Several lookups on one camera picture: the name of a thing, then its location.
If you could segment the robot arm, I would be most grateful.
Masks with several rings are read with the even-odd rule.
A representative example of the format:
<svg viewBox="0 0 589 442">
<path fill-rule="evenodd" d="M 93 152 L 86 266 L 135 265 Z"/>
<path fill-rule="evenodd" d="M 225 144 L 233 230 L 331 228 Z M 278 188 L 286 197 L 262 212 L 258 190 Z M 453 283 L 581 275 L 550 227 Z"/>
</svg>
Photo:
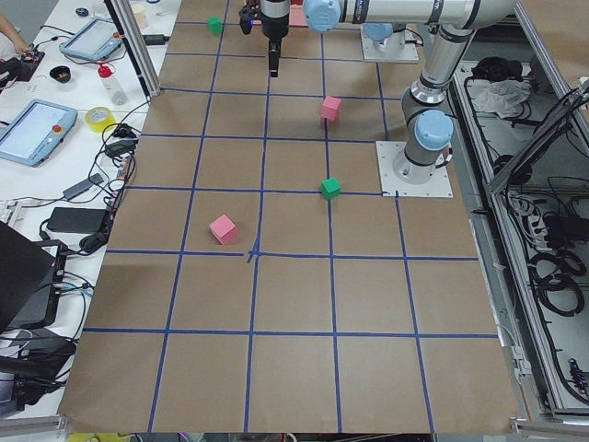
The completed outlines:
<svg viewBox="0 0 589 442">
<path fill-rule="evenodd" d="M 365 23 L 362 31 L 370 46 L 384 52 L 404 48 L 406 27 L 403 23 Z"/>
<path fill-rule="evenodd" d="M 514 1 L 305 1 L 308 27 L 323 33 L 340 23 L 390 23 L 436 25 L 433 47 L 419 79 L 402 100 L 409 133 L 406 157 L 421 165 L 425 146 L 417 138 L 418 120 L 438 110 L 458 63 L 478 29 L 487 28 L 514 10 Z"/>
</svg>

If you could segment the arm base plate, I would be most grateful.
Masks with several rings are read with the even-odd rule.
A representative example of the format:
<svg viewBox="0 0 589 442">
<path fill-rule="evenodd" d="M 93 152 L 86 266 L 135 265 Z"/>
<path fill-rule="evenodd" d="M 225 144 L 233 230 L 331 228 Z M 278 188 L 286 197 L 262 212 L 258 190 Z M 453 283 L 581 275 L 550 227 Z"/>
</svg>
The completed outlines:
<svg viewBox="0 0 589 442">
<path fill-rule="evenodd" d="M 430 166 L 416 166 L 405 156 L 405 142 L 377 141 L 376 159 L 385 197 L 452 198 L 453 192 L 442 153 Z"/>
<path fill-rule="evenodd" d="M 363 57 L 366 62 L 416 64 L 417 41 L 406 24 L 364 23 L 361 26 Z"/>
</svg>

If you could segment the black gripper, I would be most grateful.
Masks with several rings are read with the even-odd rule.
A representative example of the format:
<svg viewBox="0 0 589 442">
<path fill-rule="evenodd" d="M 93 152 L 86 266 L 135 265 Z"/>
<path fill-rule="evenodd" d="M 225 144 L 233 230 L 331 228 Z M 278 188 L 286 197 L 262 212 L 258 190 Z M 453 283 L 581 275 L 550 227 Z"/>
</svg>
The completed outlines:
<svg viewBox="0 0 589 442">
<path fill-rule="evenodd" d="M 260 20 L 262 32 L 269 39 L 268 69 L 270 77 L 279 75 L 281 39 L 288 34 L 290 16 L 289 0 L 261 0 Z"/>
</svg>

